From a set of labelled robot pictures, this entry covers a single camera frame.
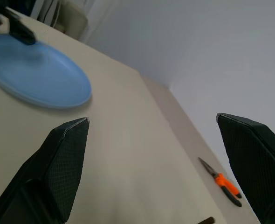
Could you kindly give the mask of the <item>dark rod-shaped tool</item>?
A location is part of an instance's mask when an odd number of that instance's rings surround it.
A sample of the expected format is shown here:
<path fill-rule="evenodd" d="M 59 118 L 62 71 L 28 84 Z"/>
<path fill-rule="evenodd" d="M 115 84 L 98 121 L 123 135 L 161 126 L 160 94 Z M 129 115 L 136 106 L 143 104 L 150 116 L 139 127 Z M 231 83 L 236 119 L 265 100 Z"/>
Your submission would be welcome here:
<path fill-rule="evenodd" d="M 215 224 L 215 219 L 214 217 L 208 217 L 197 224 Z"/>

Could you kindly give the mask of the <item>beige chair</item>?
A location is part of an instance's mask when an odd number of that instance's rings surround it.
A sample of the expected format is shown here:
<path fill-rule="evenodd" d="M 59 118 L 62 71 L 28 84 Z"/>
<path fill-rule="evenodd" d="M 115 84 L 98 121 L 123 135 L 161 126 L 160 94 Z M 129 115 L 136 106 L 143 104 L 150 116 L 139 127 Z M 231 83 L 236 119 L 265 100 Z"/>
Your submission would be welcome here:
<path fill-rule="evenodd" d="M 58 5 L 58 10 L 53 27 L 73 39 L 80 40 L 88 26 L 88 19 L 83 10 L 71 1 Z"/>

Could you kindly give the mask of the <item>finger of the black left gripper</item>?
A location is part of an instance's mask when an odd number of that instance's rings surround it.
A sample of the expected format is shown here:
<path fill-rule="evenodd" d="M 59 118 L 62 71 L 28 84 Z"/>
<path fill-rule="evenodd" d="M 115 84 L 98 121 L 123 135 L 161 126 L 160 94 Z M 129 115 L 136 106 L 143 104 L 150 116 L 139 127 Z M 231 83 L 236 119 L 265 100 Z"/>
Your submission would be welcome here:
<path fill-rule="evenodd" d="M 9 34 L 25 45 L 34 45 L 36 37 L 34 32 L 26 27 L 17 14 L 4 8 L 4 16 L 9 20 Z"/>

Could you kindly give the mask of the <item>orange and black pliers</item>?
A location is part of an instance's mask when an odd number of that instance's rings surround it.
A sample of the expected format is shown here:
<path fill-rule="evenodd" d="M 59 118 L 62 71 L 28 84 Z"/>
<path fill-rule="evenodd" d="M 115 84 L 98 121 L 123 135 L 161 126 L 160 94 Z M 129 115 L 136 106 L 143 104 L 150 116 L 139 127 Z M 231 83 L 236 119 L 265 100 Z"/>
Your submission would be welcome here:
<path fill-rule="evenodd" d="M 216 172 L 208 163 L 198 158 L 205 170 L 213 177 L 215 183 L 221 188 L 227 198 L 236 206 L 242 207 L 239 199 L 242 198 L 239 190 L 221 173 Z"/>

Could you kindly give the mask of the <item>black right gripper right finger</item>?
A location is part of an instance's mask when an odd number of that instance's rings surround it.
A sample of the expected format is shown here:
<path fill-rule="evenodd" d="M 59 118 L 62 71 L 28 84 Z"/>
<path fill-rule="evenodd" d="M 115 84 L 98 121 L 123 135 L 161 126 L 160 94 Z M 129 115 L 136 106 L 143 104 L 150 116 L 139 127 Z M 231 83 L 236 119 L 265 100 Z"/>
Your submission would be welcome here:
<path fill-rule="evenodd" d="M 244 117 L 218 113 L 216 120 L 245 198 L 261 224 L 275 224 L 275 134 Z"/>

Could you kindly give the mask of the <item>blue plate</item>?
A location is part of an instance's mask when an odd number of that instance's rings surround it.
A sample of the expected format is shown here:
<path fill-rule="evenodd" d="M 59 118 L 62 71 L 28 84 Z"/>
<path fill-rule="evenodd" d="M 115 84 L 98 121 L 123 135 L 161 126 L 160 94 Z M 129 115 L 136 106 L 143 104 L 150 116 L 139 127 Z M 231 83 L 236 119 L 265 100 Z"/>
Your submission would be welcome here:
<path fill-rule="evenodd" d="M 25 45 L 0 34 L 0 87 L 41 107 L 69 109 L 85 104 L 92 88 L 85 72 L 43 42 Z"/>

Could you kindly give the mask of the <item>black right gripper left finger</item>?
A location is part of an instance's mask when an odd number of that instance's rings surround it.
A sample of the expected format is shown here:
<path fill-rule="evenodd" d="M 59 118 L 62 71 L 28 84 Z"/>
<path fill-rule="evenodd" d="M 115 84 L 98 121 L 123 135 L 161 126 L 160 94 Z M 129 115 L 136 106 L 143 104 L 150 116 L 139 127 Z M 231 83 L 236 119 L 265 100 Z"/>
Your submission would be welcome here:
<path fill-rule="evenodd" d="M 54 128 L 0 196 L 0 224 L 65 224 L 81 180 L 89 119 Z"/>

